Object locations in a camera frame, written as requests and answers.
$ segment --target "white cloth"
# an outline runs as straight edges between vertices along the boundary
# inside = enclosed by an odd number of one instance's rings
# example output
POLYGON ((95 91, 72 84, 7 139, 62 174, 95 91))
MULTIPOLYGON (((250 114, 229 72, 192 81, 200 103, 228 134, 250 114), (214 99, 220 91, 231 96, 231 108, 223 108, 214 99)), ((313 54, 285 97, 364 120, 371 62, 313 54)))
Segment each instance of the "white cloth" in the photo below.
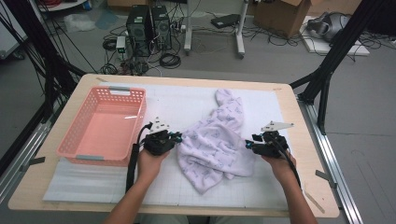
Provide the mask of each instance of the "white cloth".
POLYGON ((177 160, 184 175, 201 194, 223 176, 251 176, 255 155, 245 148, 240 132, 244 120, 240 98, 229 90, 217 90, 219 108, 207 119, 183 132, 177 160))

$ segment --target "black metal pole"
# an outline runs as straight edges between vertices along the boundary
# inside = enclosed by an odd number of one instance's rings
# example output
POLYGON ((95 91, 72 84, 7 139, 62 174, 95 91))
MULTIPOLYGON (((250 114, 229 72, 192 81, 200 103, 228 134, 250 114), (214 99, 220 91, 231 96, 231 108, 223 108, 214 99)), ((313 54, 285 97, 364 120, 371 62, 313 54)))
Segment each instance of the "black metal pole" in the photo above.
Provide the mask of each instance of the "black metal pole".
POLYGON ((319 68, 312 74, 292 82, 292 88, 308 83, 305 90, 299 94, 300 100, 312 105, 320 93, 318 111, 318 126, 322 134, 326 134, 324 124, 327 101, 329 96, 330 80, 335 69, 347 56, 349 50, 361 36, 361 33, 373 19, 378 10, 389 0, 362 0, 345 29, 334 41, 332 48, 319 68))

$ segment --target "computer tower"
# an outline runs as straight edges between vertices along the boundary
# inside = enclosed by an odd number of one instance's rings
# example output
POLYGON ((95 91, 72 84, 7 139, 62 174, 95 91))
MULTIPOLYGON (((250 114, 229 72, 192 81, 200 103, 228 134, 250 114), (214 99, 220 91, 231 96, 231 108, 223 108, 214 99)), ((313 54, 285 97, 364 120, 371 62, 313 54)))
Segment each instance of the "computer tower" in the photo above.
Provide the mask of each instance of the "computer tower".
POLYGON ((171 49, 172 39, 170 20, 166 7, 152 7, 151 15, 154 25, 154 37, 157 44, 157 49, 171 49))
POLYGON ((150 55, 149 43, 153 39, 149 7, 146 5, 132 6, 126 28, 131 40, 133 55, 148 57, 150 55))

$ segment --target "floor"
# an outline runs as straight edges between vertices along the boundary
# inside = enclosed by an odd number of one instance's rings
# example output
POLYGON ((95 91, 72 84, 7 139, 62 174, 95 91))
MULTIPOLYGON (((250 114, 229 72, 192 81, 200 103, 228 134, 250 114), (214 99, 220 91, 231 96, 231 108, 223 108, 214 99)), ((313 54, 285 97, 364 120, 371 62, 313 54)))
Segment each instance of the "floor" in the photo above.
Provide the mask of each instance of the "floor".
MULTIPOLYGON (((85 12, 79 8, 68 13, 86 13, 93 21, 112 14, 102 8, 85 12)), ((207 15, 197 23, 210 27, 207 15)), ((247 26, 251 27, 251 18, 247 26)), ((119 17, 102 29, 69 34, 73 42, 87 57, 93 68, 104 63, 103 36, 125 23, 119 17)), ((72 64, 92 72, 90 66, 78 55, 64 35, 72 64)), ((283 40, 272 39, 281 45, 283 40)), ((246 56, 236 54, 233 36, 199 32, 193 36, 193 49, 189 56, 181 51, 181 66, 177 69, 150 69, 151 77, 190 77, 206 79, 242 80, 255 82, 291 83, 318 68, 322 56, 308 53, 304 44, 277 46, 268 42, 268 35, 244 38, 246 56)), ((345 58, 332 77, 326 114, 326 132, 334 154, 341 166, 349 190, 365 223, 396 222, 396 49, 382 46, 369 49, 369 57, 356 57, 356 62, 345 58)), ((43 102, 43 95, 28 59, 0 61, 0 157, 6 152, 21 129, 43 102)), ((2 223, 99 223, 104 213, 42 213, 10 211, 7 199, 0 205, 2 223)), ((204 223, 204 218, 194 218, 192 223, 204 223)), ((288 223, 287 218, 265 218, 264 223, 288 223)), ((321 218, 319 223, 347 223, 343 213, 338 218, 321 218)))

